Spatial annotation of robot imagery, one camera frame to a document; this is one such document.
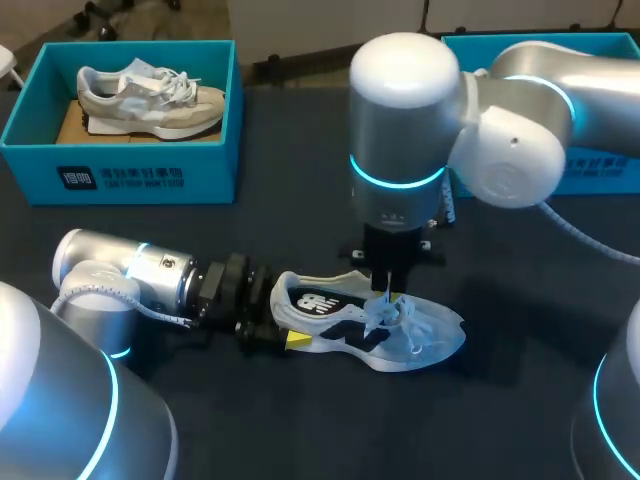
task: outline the shoe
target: shoe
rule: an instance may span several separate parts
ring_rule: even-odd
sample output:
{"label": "shoe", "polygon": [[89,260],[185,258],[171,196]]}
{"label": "shoe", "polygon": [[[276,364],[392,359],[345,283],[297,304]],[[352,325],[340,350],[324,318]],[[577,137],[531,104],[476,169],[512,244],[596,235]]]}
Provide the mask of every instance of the shoe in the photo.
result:
{"label": "shoe", "polygon": [[150,133],[164,140],[197,135],[224,114],[222,90],[203,87],[185,72],[154,68],[135,59],[119,72],[78,71],[78,100],[89,116],[89,133]]}
{"label": "shoe", "polygon": [[371,291],[358,271],[333,278],[283,273],[271,291],[271,313],[283,328],[312,336],[296,350],[355,355],[374,370],[404,372],[441,362],[460,348],[462,318],[428,300]]}

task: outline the glowing blue light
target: glowing blue light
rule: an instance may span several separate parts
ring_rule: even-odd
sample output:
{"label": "glowing blue light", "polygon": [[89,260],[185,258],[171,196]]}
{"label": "glowing blue light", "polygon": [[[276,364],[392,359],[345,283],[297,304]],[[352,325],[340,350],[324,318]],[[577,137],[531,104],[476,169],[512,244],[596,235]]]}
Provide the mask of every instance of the glowing blue light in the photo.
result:
{"label": "glowing blue light", "polygon": [[571,112],[571,120],[576,121],[576,109],[573,106],[573,102],[569,98],[569,96],[555,83],[551,83],[549,80],[545,80],[544,78],[536,77],[533,75],[511,75],[510,77],[506,77],[505,80],[526,80],[528,82],[538,83],[540,85],[545,85],[558,93],[562,99],[565,101],[567,106],[569,107],[569,111]]}
{"label": "glowing blue light", "polygon": [[116,413],[118,412],[118,377],[116,376],[116,370],[113,368],[113,363],[109,360],[109,357],[105,355],[104,352],[101,352],[107,361],[107,365],[109,367],[109,373],[111,375],[111,408],[109,409],[109,416],[107,417],[107,425],[104,427],[104,432],[102,433],[102,438],[100,439],[100,443],[98,443],[98,447],[96,451],[93,452],[93,456],[87,466],[84,467],[82,473],[78,476],[77,480],[87,480],[89,476],[93,473],[93,470],[98,465],[100,461],[100,457],[104,453],[105,448],[107,448],[107,443],[109,443],[109,438],[111,437],[111,432],[113,431],[113,425],[116,422]]}
{"label": "glowing blue light", "polygon": [[148,243],[141,243],[140,245],[138,245],[138,248],[136,249],[136,253],[133,254],[133,258],[131,259],[131,262],[129,262],[129,268],[127,268],[127,273],[125,274],[125,278],[131,278],[131,268],[133,268],[133,264],[136,263],[136,260],[140,257],[142,250],[144,250],[144,248],[147,246],[149,246]]}
{"label": "glowing blue light", "polygon": [[109,355],[109,356],[111,358],[122,358],[122,357],[126,357],[127,355],[129,355],[130,351],[131,351],[131,347],[127,348],[124,352],[114,353],[113,355]]}
{"label": "glowing blue light", "polygon": [[373,183],[374,185],[378,185],[379,187],[384,187],[384,188],[395,188],[395,189],[400,189],[400,190],[406,190],[409,188],[418,188],[418,187],[422,187],[423,185],[426,185],[427,183],[433,182],[436,178],[438,178],[440,175],[442,175],[442,173],[444,172],[444,168],[442,167],[440,170],[438,170],[436,173],[434,173],[433,175],[425,178],[424,180],[420,180],[418,182],[411,182],[411,183],[390,183],[390,182],[385,182],[384,180],[378,180],[377,178],[373,178],[370,175],[367,175],[356,163],[355,159],[353,158],[353,155],[351,155],[351,166],[353,166],[353,169],[356,171],[356,173],[358,175],[360,175],[362,178],[364,178],[367,182]]}
{"label": "glowing blue light", "polygon": [[602,423],[602,418],[600,417],[600,409],[598,408],[598,395],[597,395],[598,376],[600,375],[600,369],[602,368],[602,364],[604,363],[604,359],[606,357],[607,357],[606,355],[602,357],[602,361],[600,362],[600,365],[598,365],[598,370],[596,371],[596,378],[593,380],[593,409],[596,412],[596,420],[598,420],[598,426],[600,427],[602,436],[606,440],[607,445],[609,445],[609,448],[611,449],[613,454],[616,456],[618,461],[627,470],[627,472],[629,472],[633,476],[633,478],[635,478],[636,480],[640,480],[640,475],[638,475],[638,473],[633,469],[633,467],[627,463],[627,461],[624,459],[622,454],[618,451],[616,446],[613,444],[613,441],[609,437],[607,430],[604,428],[604,423]]}

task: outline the chair wheel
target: chair wheel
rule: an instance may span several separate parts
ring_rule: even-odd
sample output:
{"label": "chair wheel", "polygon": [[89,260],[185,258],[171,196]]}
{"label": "chair wheel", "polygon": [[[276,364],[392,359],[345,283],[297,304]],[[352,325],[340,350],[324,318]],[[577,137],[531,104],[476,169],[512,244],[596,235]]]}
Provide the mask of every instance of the chair wheel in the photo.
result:
{"label": "chair wheel", "polygon": [[115,29],[111,25],[105,25],[100,27],[100,31],[98,32],[98,40],[101,42],[112,42],[114,41],[118,35],[116,34]]}
{"label": "chair wheel", "polygon": [[85,12],[76,13],[73,16],[73,21],[76,22],[79,32],[86,32],[91,27],[91,19]]}

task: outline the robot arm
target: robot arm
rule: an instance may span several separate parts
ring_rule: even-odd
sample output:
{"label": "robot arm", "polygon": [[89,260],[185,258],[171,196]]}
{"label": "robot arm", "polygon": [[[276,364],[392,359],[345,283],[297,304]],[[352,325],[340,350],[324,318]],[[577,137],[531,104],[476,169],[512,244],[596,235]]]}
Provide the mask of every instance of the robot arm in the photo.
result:
{"label": "robot arm", "polygon": [[447,166],[479,199],[522,208],[557,188],[570,146],[640,156],[638,79],[638,62],[544,42],[504,51],[488,75],[461,73],[424,35],[365,44],[351,65],[350,161],[374,288],[406,288]]}
{"label": "robot arm", "polygon": [[0,306],[0,478],[172,479],[165,402],[2,282]]}
{"label": "robot arm", "polygon": [[288,331],[264,321],[273,286],[265,265],[237,253],[201,269],[189,254],[90,230],[72,230],[52,268],[51,311],[113,359],[130,351],[137,312],[182,327],[235,331],[243,349],[281,351]]}

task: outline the box logo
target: box logo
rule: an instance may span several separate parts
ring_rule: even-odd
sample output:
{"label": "box logo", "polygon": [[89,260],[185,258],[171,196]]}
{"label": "box logo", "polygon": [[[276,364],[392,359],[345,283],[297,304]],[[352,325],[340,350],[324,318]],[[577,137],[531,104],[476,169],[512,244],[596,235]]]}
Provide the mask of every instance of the box logo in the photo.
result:
{"label": "box logo", "polygon": [[67,190],[97,190],[89,167],[58,167],[58,175]]}

